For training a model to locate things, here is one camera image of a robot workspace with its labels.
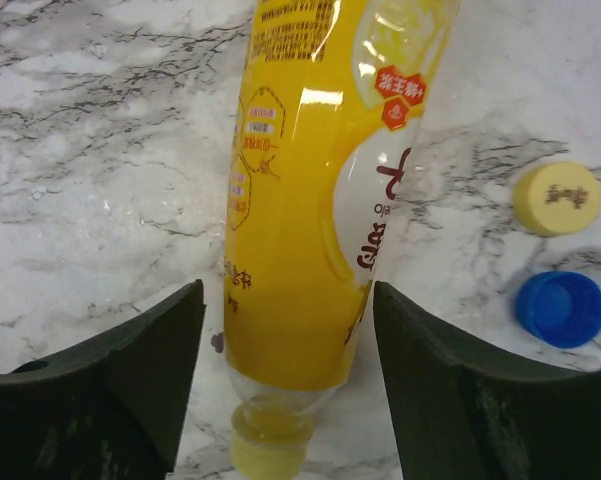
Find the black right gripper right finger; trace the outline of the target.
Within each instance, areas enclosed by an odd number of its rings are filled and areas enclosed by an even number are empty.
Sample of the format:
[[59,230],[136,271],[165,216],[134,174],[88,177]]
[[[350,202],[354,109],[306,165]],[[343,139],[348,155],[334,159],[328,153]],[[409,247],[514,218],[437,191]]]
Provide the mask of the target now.
[[405,478],[601,479],[601,370],[503,350],[386,282],[373,316]]

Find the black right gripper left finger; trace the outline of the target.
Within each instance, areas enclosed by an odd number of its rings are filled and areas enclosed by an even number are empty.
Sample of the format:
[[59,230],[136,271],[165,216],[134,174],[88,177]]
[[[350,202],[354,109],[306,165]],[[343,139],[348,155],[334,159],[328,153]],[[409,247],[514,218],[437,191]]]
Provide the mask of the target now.
[[200,280],[0,374],[0,479],[164,479],[175,470],[206,306]]

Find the blue bottle cap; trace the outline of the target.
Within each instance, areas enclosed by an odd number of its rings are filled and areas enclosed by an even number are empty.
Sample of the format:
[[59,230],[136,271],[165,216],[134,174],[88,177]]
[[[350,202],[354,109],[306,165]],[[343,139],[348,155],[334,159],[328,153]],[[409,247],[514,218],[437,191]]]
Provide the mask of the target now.
[[517,291],[513,311],[522,328],[544,343],[581,347],[601,331],[601,288],[577,272],[539,273]]

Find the yellow bottle cap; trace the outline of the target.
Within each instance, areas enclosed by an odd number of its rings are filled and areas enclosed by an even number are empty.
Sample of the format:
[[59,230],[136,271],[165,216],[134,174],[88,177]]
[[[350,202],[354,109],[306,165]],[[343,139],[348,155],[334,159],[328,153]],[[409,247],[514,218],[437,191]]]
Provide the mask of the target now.
[[513,189],[518,222],[544,237],[577,233],[589,227],[601,210],[601,184],[586,167],[553,162],[526,172]]

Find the yellow bottle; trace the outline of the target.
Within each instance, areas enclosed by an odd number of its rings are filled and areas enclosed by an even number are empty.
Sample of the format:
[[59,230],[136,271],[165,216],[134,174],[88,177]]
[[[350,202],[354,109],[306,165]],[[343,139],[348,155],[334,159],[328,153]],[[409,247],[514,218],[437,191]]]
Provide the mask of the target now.
[[291,479],[343,385],[455,1],[260,1],[230,163],[224,351],[248,479]]

